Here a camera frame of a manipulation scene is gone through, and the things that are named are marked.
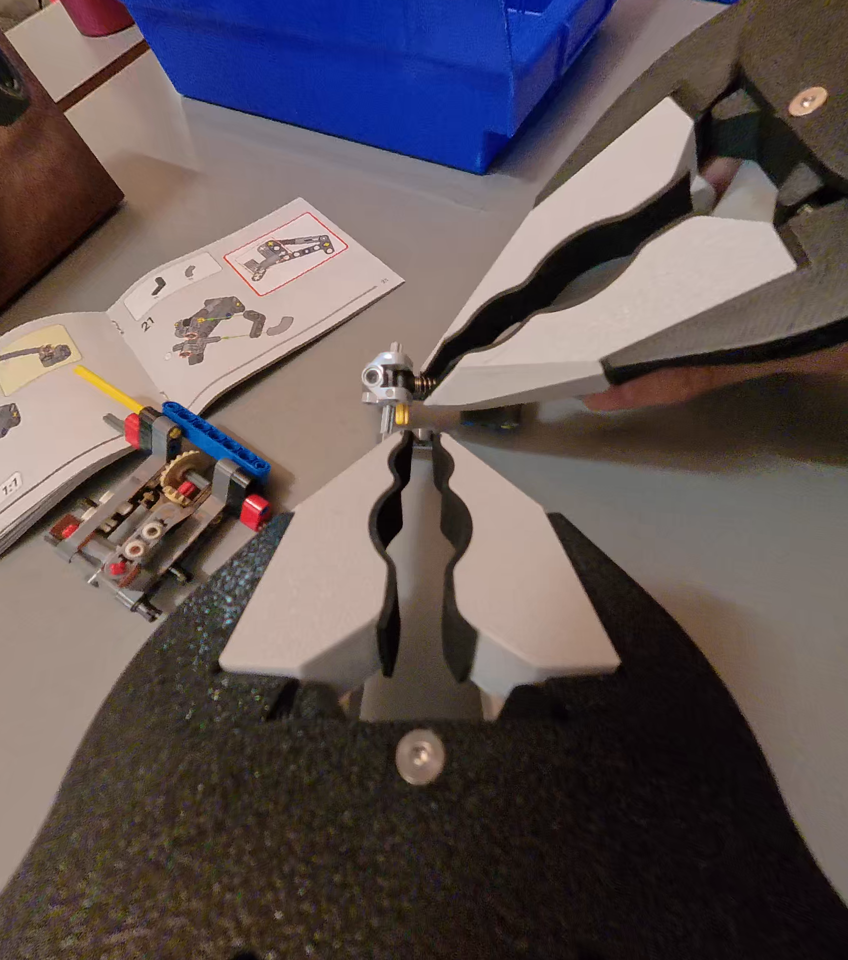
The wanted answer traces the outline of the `person's right hand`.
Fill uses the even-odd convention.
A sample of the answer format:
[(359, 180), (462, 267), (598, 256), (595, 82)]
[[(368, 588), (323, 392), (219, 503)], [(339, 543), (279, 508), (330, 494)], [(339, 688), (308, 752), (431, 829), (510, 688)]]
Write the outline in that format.
[(581, 397), (595, 413), (616, 413), (690, 402), (746, 381), (772, 376), (775, 364), (680, 366), (646, 375)]

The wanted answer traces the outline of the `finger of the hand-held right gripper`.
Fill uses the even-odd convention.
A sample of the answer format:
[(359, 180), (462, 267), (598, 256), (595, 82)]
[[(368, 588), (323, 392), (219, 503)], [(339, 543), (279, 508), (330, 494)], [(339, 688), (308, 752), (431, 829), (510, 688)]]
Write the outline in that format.
[(770, 222), (690, 217), (590, 298), (539, 313), (501, 344), (466, 354), (436, 386), (434, 405), (489, 409), (604, 390), (602, 361), (611, 354), (797, 267)]
[(673, 98), (648, 113), (539, 200), (423, 366), (442, 380), (551, 306), (579, 275), (629, 257), (694, 210), (695, 123)]

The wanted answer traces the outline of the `grey toy connector assembly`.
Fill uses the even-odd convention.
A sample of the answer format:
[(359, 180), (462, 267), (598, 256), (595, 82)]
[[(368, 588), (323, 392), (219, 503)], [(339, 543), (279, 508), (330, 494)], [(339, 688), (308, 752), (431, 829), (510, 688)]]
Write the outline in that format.
[(378, 411), (380, 441), (409, 425), (417, 383), (413, 362), (401, 342), (392, 342), (363, 368), (360, 401)]

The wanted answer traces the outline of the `open instruction booklet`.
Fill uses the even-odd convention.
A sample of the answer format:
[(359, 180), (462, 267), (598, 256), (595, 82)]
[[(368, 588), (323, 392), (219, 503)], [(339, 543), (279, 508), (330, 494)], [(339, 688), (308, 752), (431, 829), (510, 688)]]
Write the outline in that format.
[(404, 278), (304, 198), (144, 274), (105, 311), (0, 336), (0, 555), (88, 477), (127, 456), (136, 402), (202, 414)]

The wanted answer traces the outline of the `toy car chassis assembly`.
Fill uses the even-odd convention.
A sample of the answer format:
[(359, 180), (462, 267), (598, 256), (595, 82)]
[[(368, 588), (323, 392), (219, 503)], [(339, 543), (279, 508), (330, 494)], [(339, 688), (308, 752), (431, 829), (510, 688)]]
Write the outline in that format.
[(85, 366), (73, 371), (127, 409), (119, 430), (145, 459), (98, 502), (63, 514), (43, 536), (55, 555), (86, 568), (88, 585), (149, 622), (153, 596), (168, 578), (186, 586), (183, 562), (224, 517), (258, 533), (272, 516), (264, 497), (271, 465), (178, 402), (137, 402)]

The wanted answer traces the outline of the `large blue storage bin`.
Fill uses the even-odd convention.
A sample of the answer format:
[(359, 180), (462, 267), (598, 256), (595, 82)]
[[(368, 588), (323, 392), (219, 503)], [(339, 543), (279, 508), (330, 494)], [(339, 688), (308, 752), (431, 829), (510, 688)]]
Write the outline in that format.
[(502, 2), (126, 2), (184, 97), (483, 173), (522, 124)]

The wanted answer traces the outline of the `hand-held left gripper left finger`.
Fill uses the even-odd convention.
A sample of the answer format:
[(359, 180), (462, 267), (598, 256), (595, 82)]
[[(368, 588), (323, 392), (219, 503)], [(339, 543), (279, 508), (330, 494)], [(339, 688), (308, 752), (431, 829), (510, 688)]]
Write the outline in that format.
[(394, 560), (411, 434), (391, 434), (292, 512), (219, 657), (225, 671), (303, 682), (394, 673)]

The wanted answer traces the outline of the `black toy beam with pins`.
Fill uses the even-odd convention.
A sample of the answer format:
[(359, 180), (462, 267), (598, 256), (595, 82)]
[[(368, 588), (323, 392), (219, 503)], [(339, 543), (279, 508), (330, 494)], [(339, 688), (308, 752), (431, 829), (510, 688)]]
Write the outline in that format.
[(461, 429), (472, 433), (510, 435), (519, 430), (523, 422), (524, 406), (510, 404), (487, 409), (459, 412), (458, 423)]

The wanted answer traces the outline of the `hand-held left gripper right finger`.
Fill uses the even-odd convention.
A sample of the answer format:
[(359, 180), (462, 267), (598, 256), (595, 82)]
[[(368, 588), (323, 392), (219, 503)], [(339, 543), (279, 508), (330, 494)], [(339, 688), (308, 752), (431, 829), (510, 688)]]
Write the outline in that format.
[(521, 687), (621, 663), (549, 514), (449, 434), (432, 443), (440, 531), (453, 547), (441, 637), (454, 678)]

